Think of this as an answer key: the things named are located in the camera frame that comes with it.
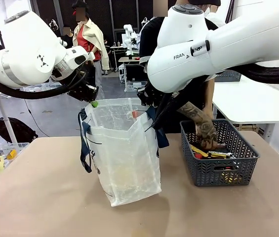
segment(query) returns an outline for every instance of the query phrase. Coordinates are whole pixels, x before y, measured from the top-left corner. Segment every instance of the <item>floor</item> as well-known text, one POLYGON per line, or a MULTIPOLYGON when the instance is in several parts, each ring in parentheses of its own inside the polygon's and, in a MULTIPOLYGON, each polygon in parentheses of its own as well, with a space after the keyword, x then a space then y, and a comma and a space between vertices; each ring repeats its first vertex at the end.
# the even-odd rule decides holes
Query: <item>floor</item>
MULTIPOLYGON (((103 90, 106 99, 136 97, 135 92, 124 92, 125 84, 119 78, 103 78, 103 90)), ((3 100, 5 111, 9 117, 17 118, 36 131, 39 137, 45 135, 39 131, 29 114, 23 99, 8 98, 3 100)), ((78 112, 87 105, 86 102, 76 100, 67 94, 41 99, 27 100, 37 124, 48 136, 79 136, 78 112)))

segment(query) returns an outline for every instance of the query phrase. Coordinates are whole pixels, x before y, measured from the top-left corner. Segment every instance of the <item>black backpack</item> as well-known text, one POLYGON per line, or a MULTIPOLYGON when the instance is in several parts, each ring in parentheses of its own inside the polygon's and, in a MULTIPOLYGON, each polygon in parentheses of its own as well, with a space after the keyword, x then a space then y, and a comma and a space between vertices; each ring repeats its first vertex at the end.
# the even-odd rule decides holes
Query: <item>black backpack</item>
MULTIPOLYGON (((38 138, 36 132, 22 121, 18 120, 17 118, 9 118, 9 120, 18 143, 31 143, 34 139, 38 138)), ((0 136, 5 141, 12 143, 2 117, 0 118, 0 136)))

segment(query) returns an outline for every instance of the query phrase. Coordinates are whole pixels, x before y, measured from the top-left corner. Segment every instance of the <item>tattooed arm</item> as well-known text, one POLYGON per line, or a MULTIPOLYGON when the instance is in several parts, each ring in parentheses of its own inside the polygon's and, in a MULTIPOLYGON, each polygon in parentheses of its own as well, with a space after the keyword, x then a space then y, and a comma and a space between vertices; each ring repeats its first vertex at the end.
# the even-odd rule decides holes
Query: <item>tattooed arm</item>
POLYGON ((201 140, 201 146, 207 150, 217 148, 217 134, 212 120, 191 102, 178 109, 186 117, 192 119, 196 125, 196 135, 201 140))

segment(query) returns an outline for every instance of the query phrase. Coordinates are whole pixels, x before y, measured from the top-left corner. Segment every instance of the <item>black acoustic panel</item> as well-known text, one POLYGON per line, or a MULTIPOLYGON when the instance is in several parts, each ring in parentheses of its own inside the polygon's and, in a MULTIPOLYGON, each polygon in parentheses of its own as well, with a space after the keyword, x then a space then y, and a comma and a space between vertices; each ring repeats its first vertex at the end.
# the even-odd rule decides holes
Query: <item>black acoustic panel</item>
POLYGON ((73 31, 77 26, 76 16, 73 16, 74 10, 71 7, 77 0, 59 0, 59 6, 64 25, 70 26, 73 31))
MULTIPOLYGON (((46 24, 49 25, 50 21, 54 19, 59 26, 53 0, 37 0, 37 5, 40 11, 40 17, 46 24)), ((60 30, 56 31, 55 34, 59 37, 60 30)))
POLYGON ((137 27, 136 0, 112 0, 112 11, 115 29, 123 29, 126 24, 137 27))
POLYGON ((154 11, 153 0, 138 0, 138 13, 139 13, 139 27, 141 28, 141 22, 147 17, 150 20, 153 17, 154 11))
POLYGON ((108 41, 113 42, 110 0, 86 0, 85 2, 89 5, 91 20, 108 37, 108 41))
POLYGON ((168 9, 174 6, 176 2, 177 2, 176 0, 168 0, 168 9))

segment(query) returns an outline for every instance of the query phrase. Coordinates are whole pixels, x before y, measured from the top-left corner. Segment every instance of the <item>white bag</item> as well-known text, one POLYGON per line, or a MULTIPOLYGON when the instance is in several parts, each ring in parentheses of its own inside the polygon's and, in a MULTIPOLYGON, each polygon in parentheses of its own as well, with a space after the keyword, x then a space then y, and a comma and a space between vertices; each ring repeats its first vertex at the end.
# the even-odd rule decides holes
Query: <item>white bag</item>
POLYGON ((147 109, 138 98, 110 99, 99 100, 96 108, 89 104, 86 117, 79 115, 82 164, 91 172, 93 161, 111 206, 161 192, 158 143, 147 109))

